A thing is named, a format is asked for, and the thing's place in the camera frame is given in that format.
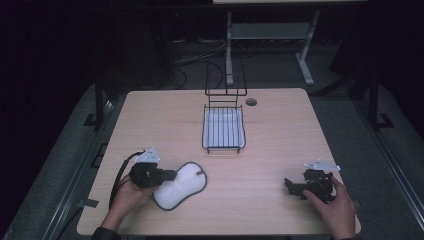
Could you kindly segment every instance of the hand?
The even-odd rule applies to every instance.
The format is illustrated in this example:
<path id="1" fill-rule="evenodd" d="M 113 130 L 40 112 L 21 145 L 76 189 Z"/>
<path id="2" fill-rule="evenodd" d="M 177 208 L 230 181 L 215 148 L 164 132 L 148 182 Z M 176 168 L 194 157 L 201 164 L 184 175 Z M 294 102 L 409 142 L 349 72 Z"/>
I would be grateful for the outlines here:
<path id="1" fill-rule="evenodd" d="M 143 198 L 152 194 L 158 188 L 139 188 L 131 182 L 128 175 L 121 179 L 118 186 L 120 187 L 115 195 L 112 206 L 101 225 L 101 227 L 115 232 L 118 231 L 125 216 L 136 209 Z"/>
<path id="2" fill-rule="evenodd" d="M 312 202 L 321 214 L 325 226 L 331 232 L 334 239 L 355 237 L 355 205 L 350 199 L 343 184 L 332 177 L 337 195 L 336 199 L 325 204 L 319 200 L 312 192 L 305 190 L 303 194 Z"/>

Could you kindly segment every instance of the floor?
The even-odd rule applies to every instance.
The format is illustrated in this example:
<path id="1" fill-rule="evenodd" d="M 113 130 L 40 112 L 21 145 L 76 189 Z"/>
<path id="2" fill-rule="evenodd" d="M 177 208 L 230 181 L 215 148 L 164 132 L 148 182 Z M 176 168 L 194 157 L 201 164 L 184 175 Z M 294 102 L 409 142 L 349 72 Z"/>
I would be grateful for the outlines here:
<path id="1" fill-rule="evenodd" d="M 175 43 L 175 56 L 183 62 L 181 60 L 216 49 L 219 43 Z M 315 43 L 310 49 L 307 63 L 316 83 L 306 86 L 294 56 L 301 46 L 302 42 L 284 41 L 240 43 L 235 46 L 234 64 L 239 69 L 238 64 L 243 61 L 248 88 L 296 87 L 313 93 L 340 78 L 328 70 L 338 45 Z M 224 67 L 222 52 L 191 64 L 177 65 L 174 78 L 161 89 L 203 89 L 205 62 L 215 64 L 215 70 L 210 65 L 211 71 L 217 71 L 212 72 L 211 77 L 219 78 L 219 69 Z M 365 117 L 367 96 L 360 101 L 351 100 L 348 97 L 351 86 L 352 83 L 345 84 L 325 96 L 311 96 L 310 100 L 334 159 L 342 166 L 341 175 L 349 194 L 356 203 L 362 225 L 359 237 L 364 240 L 424 239 L 422 222 L 417 221 L 419 212 L 413 211 L 413 202 L 408 200 L 410 198 L 403 190 L 409 186 L 399 180 L 399 173 L 393 171 L 392 167 L 394 163 L 399 165 L 417 199 L 424 199 L 424 186 L 421 184 L 424 180 L 421 174 L 424 169 L 423 139 L 414 131 L 384 87 L 380 87 L 379 113 L 387 114 L 395 127 L 379 132 L 372 130 Z M 79 206 L 89 194 L 97 173 L 96 165 L 101 163 L 101 155 L 112 135 L 126 93 L 108 93 L 113 97 L 105 107 L 105 122 L 95 131 L 92 126 L 84 126 L 87 116 L 95 112 L 94 86 L 87 89 L 5 239 L 58 239 L 59 235 L 59 239 L 89 239 L 76 232 Z M 296 240 L 329 238 L 292 236 Z M 143 237 L 125 236 L 124 239 Z M 254 236 L 248 239 L 277 240 L 284 237 Z"/>

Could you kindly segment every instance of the black sleeve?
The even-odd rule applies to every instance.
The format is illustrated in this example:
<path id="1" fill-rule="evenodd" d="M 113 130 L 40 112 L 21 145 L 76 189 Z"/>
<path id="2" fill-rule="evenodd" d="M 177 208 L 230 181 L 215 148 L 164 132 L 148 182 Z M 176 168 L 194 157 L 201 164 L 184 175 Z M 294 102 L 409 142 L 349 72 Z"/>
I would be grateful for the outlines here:
<path id="1" fill-rule="evenodd" d="M 121 236 L 107 228 L 98 227 L 90 240 L 121 240 Z"/>

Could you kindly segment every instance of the wire basket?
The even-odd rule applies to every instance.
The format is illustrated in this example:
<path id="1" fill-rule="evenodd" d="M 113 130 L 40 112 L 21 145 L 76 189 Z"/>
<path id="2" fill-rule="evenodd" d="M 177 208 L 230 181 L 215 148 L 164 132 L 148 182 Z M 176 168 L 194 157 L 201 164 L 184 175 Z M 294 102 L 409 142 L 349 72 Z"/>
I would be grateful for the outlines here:
<path id="1" fill-rule="evenodd" d="M 237 79 L 233 84 L 224 84 L 225 88 L 212 89 L 209 80 L 209 64 L 207 67 L 205 95 L 208 104 L 204 107 L 203 148 L 210 150 L 235 149 L 240 151 L 246 145 L 243 127 L 243 108 L 237 106 L 238 97 L 247 95 L 246 80 L 243 74 L 232 75 Z"/>

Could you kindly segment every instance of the metal stand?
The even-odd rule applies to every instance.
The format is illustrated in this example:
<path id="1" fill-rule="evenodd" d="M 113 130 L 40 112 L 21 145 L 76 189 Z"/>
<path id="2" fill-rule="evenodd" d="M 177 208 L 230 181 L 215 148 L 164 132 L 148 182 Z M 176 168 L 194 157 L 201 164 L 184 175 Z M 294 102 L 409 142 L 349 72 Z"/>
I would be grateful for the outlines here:
<path id="1" fill-rule="evenodd" d="M 305 62 L 311 45 L 319 11 L 315 11 L 310 22 L 307 23 L 232 23 L 231 12 L 227 20 L 227 55 L 225 59 L 227 85 L 232 86 L 233 67 L 231 62 L 231 44 L 233 39 L 304 39 L 305 45 L 296 59 L 306 85 L 314 85 L 314 80 Z"/>

